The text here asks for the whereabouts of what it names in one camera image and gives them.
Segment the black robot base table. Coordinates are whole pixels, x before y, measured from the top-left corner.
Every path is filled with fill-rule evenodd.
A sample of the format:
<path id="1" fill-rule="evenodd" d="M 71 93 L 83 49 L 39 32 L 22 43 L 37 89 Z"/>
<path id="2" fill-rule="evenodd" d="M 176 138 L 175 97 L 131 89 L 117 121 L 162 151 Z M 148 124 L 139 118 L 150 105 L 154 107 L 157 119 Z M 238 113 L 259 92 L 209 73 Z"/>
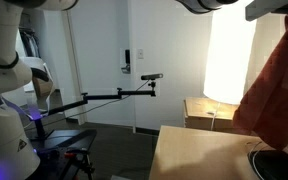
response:
<path id="1" fill-rule="evenodd" d="M 55 130 L 46 139 L 34 140 L 41 163 L 26 180 L 78 180 L 80 171 L 93 180 L 89 155 L 96 135 L 96 130 Z"/>

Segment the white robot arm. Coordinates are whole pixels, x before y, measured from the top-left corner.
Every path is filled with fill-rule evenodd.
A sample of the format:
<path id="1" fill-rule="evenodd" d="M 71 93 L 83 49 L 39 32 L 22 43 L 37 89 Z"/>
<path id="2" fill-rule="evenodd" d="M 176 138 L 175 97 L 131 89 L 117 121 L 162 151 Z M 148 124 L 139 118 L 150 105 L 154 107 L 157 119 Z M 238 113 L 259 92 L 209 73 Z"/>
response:
<path id="1" fill-rule="evenodd" d="M 26 180 L 40 165 L 27 138 L 16 106 L 3 94 L 32 79 L 32 69 L 16 51 L 16 38 L 25 9 L 67 11 L 79 0 L 0 0 L 0 180 Z"/>

